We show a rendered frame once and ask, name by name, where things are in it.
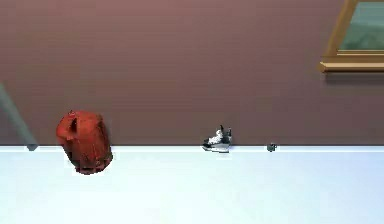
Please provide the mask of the black and white ice skate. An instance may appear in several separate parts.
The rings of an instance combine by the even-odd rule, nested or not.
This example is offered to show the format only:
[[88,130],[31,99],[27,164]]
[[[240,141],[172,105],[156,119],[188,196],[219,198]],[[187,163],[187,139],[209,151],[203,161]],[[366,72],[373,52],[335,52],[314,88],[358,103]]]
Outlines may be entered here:
[[225,129],[223,126],[215,132],[215,135],[208,137],[203,141],[201,147],[205,151],[228,153],[232,145],[232,129],[228,127]]

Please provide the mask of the grey slanted pole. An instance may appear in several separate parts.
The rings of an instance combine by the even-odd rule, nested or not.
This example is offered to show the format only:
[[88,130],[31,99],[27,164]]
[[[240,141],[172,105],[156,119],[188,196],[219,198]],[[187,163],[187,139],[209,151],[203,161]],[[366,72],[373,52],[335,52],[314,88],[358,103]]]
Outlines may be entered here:
[[35,151],[39,144],[2,83],[0,83],[0,107],[6,113],[10,119],[10,122],[15,127],[17,134],[23,142],[23,145],[29,151]]

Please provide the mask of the wooden framed window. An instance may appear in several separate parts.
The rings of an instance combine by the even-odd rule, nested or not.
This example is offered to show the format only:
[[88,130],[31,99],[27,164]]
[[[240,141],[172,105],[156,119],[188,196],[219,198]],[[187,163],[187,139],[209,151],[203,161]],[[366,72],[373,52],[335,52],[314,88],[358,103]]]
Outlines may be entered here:
[[345,0],[319,67],[322,73],[384,72],[384,0]]

